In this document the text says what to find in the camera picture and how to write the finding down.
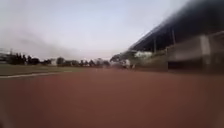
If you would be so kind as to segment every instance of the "grass field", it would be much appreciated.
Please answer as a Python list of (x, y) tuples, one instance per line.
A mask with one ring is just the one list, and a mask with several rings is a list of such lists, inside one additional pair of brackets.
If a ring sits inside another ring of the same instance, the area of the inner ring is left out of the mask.
[(62, 72), (76, 71), (74, 67), (51, 67), (51, 66), (22, 66), (0, 64), (0, 76), (21, 75), (31, 73), (47, 73), (47, 72)]

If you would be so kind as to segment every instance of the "running track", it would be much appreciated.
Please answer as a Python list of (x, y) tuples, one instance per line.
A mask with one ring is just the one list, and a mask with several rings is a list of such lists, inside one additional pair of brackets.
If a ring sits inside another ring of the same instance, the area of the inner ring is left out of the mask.
[(0, 79), (4, 128), (223, 128), (224, 77), (84, 69)]

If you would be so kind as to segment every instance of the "sky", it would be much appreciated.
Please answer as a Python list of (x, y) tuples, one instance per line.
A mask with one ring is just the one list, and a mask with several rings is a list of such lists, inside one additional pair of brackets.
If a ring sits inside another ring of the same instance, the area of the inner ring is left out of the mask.
[(41, 59), (108, 59), (187, 1), (0, 0), (0, 48)]

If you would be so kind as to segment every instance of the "building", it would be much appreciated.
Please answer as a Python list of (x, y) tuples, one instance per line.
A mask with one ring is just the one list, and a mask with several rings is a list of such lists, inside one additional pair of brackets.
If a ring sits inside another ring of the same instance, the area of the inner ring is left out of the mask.
[(224, 50), (223, 5), (223, 0), (189, 2), (181, 11), (132, 45), (124, 55), (133, 51), (163, 53), (167, 57), (168, 66), (173, 63), (178, 65), (200, 63), (201, 66), (202, 63), (214, 62), (214, 58), (222, 61), (224, 58), (221, 55)]

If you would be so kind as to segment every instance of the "tree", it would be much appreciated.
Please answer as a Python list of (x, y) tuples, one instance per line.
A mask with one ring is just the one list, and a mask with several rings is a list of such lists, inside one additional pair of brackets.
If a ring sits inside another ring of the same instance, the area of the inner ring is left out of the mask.
[(65, 59), (63, 57), (58, 57), (57, 58), (57, 65), (62, 66), (64, 63)]
[(33, 59), (31, 59), (31, 64), (32, 65), (37, 65), (37, 64), (39, 64), (40, 63), (40, 60), (38, 59), (38, 58), (33, 58)]
[(31, 56), (28, 56), (28, 57), (27, 57), (27, 63), (28, 63), (28, 64), (32, 64), (32, 57), (31, 57)]

